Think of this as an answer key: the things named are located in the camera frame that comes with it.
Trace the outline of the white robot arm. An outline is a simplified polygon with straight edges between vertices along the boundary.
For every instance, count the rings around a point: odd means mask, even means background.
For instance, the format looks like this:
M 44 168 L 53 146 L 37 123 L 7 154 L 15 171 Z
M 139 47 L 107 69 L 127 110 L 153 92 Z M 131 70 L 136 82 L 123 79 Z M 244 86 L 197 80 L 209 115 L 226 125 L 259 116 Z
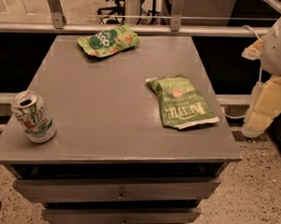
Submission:
M 259 81 L 251 92 L 242 128 L 244 136 L 257 137 L 281 114 L 281 17 L 241 55 L 260 60 Z

